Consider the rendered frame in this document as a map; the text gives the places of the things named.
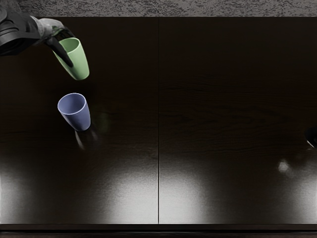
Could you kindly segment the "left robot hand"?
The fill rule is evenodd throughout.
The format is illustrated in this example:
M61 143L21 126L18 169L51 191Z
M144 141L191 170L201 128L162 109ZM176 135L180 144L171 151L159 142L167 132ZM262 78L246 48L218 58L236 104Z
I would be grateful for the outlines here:
M61 40L75 38L75 35L63 25L61 21L51 18L37 19L31 16L36 22L40 38L33 44L37 46L45 44L52 49L69 67L73 67L73 62L69 58L66 50L59 43Z

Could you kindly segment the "green plastic cup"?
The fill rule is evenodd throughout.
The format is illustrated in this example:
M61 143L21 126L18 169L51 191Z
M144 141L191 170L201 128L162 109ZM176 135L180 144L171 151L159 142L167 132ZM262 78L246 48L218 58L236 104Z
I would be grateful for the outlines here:
M67 55L73 63L73 67L69 67L56 53L54 53L60 64L75 80L86 79L90 74L90 70L80 40L77 38L67 38L59 41L59 43L67 52Z

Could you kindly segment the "blue plastic cup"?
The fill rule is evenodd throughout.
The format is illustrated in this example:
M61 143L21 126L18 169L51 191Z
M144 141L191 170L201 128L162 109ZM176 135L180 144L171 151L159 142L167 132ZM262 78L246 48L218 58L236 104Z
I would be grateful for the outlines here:
M63 96L58 101L57 109L74 130L85 131L90 127L90 111L82 94L70 93Z

